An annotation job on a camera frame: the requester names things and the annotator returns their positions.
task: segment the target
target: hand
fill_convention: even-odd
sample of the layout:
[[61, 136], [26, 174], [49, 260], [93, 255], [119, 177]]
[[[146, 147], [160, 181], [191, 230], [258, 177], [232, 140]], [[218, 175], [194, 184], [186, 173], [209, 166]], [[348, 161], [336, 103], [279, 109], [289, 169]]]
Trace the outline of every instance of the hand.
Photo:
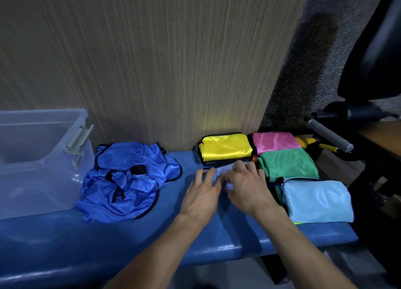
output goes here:
[[225, 174], [225, 181], [232, 182], [234, 190], [228, 190], [228, 198], [245, 214], [255, 219], [258, 212], [280, 210], [266, 184], [265, 173], [262, 169], [256, 170], [253, 161], [246, 165], [237, 161], [233, 170]]
[[212, 178], [215, 172], [215, 168], [208, 170], [206, 178], [202, 182], [204, 170], [198, 170], [195, 181], [192, 181], [181, 204], [180, 214], [189, 216], [202, 228], [209, 223], [217, 211], [218, 196], [224, 181], [224, 178], [220, 177], [212, 186]]

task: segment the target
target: blue bench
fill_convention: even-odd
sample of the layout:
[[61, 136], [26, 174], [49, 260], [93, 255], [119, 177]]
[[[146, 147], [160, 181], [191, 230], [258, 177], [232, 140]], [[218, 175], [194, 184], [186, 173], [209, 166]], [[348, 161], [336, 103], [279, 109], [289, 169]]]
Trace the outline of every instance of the blue bench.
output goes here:
[[[171, 224], [200, 168], [192, 151], [168, 155], [182, 165], [183, 175], [161, 188], [155, 207], [141, 219], [84, 224], [81, 213], [70, 210], [0, 220], [0, 287], [56, 287], [115, 275]], [[358, 240], [346, 222], [298, 227], [318, 247]], [[188, 249], [181, 265], [275, 253], [256, 221], [222, 193], [216, 215]]]

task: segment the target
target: floor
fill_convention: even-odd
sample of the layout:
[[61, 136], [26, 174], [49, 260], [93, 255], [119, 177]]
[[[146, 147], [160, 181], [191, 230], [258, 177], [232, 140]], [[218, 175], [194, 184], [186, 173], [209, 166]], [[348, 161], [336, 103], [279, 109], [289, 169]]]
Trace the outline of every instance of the floor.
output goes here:
[[[331, 246], [323, 253], [358, 288], [395, 288], [387, 280], [384, 268], [359, 244]], [[186, 267], [174, 275], [168, 289], [292, 289], [291, 281], [275, 286], [259, 258]]]

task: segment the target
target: green bib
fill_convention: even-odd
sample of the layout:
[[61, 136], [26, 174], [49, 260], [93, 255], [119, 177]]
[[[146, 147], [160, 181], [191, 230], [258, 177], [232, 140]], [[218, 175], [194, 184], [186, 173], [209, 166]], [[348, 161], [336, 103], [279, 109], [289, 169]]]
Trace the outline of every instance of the green bib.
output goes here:
[[315, 163], [301, 148], [265, 152], [258, 160], [270, 182], [276, 181], [278, 177], [319, 178]]

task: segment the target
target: yellow bib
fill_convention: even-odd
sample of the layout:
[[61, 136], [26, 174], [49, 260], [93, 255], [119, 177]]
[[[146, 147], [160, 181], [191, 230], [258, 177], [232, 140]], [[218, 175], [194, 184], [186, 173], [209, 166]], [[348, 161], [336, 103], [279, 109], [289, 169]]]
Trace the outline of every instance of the yellow bib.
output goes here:
[[244, 134], [204, 137], [199, 144], [203, 161], [249, 157], [252, 147]]

